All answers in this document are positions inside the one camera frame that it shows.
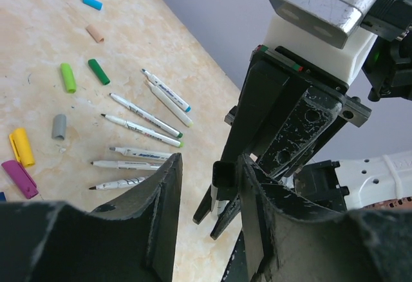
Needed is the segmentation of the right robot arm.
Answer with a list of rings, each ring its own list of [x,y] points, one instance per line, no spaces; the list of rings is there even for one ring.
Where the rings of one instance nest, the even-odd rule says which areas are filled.
[[[270,178],[328,209],[391,209],[411,196],[411,152],[311,163],[346,124],[371,111],[347,92],[363,72],[368,99],[411,98],[411,0],[269,0],[275,16],[250,57],[212,182],[193,220],[212,211],[218,238],[241,209],[236,160],[255,155]]]

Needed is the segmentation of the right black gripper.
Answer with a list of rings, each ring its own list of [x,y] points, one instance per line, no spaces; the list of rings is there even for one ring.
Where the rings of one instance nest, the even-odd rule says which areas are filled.
[[[250,56],[238,104],[227,115],[231,125],[219,161],[236,162],[253,154],[270,177],[291,175],[347,123],[363,125],[371,109],[349,86],[282,46],[257,46]],[[217,239],[240,210],[238,193],[216,222]],[[196,224],[211,212],[211,186],[193,216]]]

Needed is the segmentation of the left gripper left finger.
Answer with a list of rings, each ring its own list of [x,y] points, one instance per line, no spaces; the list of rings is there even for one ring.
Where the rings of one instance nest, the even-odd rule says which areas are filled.
[[[62,201],[1,204],[2,281],[171,281],[183,160],[85,212]]]

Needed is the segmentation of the dark green marker cap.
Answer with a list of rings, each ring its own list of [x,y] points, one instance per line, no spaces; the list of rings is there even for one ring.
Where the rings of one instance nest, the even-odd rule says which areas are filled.
[[[102,85],[108,85],[110,83],[109,77],[106,75],[100,64],[96,59],[90,59],[88,61],[88,66],[91,68],[93,73],[97,76],[98,80]]]

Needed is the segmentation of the light blue marker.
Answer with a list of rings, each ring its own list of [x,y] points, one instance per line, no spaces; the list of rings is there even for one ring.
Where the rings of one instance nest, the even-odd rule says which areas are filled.
[[[154,73],[142,68],[141,72],[152,82],[158,86],[181,110],[188,113],[191,110],[190,105],[174,92],[168,85],[161,81]]]

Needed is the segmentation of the beige marker cap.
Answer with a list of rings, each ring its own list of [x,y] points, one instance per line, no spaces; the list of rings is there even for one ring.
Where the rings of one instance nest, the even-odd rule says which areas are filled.
[[[100,31],[93,26],[92,24],[87,25],[86,31],[92,36],[92,38],[97,42],[101,43],[104,42],[104,36],[100,33]]]

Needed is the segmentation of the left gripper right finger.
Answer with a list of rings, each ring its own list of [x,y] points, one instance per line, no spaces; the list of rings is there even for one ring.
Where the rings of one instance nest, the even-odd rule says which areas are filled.
[[[331,211],[237,161],[249,281],[410,281],[411,211]]]

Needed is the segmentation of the green end marker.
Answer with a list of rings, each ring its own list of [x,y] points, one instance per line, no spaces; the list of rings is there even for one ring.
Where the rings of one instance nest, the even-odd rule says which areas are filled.
[[[137,114],[138,116],[142,117],[144,120],[152,123],[154,126],[162,129],[163,131],[167,132],[168,134],[172,135],[175,138],[181,138],[183,133],[179,130],[175,129],[174,127],[166,124],[164,121],[160,120],[159,118],[155,117],[154,115],[150,114],[146,110],[138,107],[136,104],[126,100],[125,98],[115,94],[110,93],[109,96],[115,101],[127,108],[128,110],[132,111],[133,113]]]

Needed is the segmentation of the light blue marker cap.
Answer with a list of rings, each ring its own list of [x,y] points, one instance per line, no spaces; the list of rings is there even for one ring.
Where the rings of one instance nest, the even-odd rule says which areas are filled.
[[[98,0],[82,0],[82,2],[85,5],[88,5],[98,11],[100,11],[102,9],[102,2],[98,1]]]

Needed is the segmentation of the yellow cap white marker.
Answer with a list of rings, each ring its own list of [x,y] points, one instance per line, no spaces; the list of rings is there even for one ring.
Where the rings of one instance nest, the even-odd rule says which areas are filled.
[[[108,121],[110,121],[112,123],[115,123],[117,125],[125,127],[125,128],[127,128],[131,131],[140,133],[144,136],[153,138],[157,141],[163,142],[163,143],[168,144],[170,146],[177,147],[177,148],[183,147],[183,142],[181,142],[177,139],[171,138],[169,136],[163,135],[161,133],[158,133],[158,132],[156,132],[152,129],[141,126],[141,125],[136,124],[134,122],[131,122],[129,120],[124,120],[122,118],[118,118],[118,117],[113,116],[113,115],[107,115],[107,114],[104,114],[104,113],[101,113],[100,116],[104,117],[105,119],[107,119]]]

